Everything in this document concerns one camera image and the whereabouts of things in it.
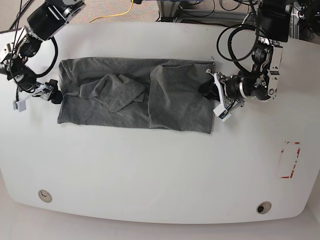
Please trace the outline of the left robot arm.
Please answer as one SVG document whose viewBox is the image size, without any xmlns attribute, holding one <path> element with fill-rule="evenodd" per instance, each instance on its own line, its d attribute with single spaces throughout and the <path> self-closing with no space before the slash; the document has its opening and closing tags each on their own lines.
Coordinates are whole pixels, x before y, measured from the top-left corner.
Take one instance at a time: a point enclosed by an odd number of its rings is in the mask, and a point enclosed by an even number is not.
<svg viewBox="0 0 320 240">
<path fill-rule="evenodd" d="M 289 39 L 292 4 L 288 0 L 262 0 L 258 9 L 252 1 L 249 5 L 256 24 L 231 26 L 227 39 L 229 57 L 218 51 L 220 57 L 236 65 L 238 74 L 225 76 L 208 70 L 212 79 L 198 89 L 205 98 L 220 102 L 224 113 L 245 99 L 256 98 L 264 102 L 273 99 L 277 93 L 283 54 L 281 43 Z M 255 41 L 249 53 L 237 58 L 233 38 L 244 30 L 254 31 Z"/>
</svg>

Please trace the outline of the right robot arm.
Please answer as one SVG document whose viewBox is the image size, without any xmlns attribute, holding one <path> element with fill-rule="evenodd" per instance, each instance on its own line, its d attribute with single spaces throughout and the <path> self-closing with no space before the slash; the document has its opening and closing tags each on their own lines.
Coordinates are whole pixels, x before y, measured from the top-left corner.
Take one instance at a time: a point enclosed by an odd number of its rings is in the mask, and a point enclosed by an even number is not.
<svg viewBox="0 0 320 240">
<path fill-rule="evenodd" d="M 58 59 L 58 44 L 54 35 L 85 8 L 83 0 L 46 0 L 28 18 L 27 25 L 16 30 L 14 39 L 0 50 L 0 73 L 16 84 L 15 105 L 22 104 L 19 93 L 41 98 L 53 104 L 60 104 L 63 95 L 58 82 L 51 79 L 40 83 L 37 80 L 46 76 Z M 53 43 L 54 57 L 42 73 L 35 73 L 26 62 L 34 57 L 41 44 L 47 40 Z"/>
</svg>

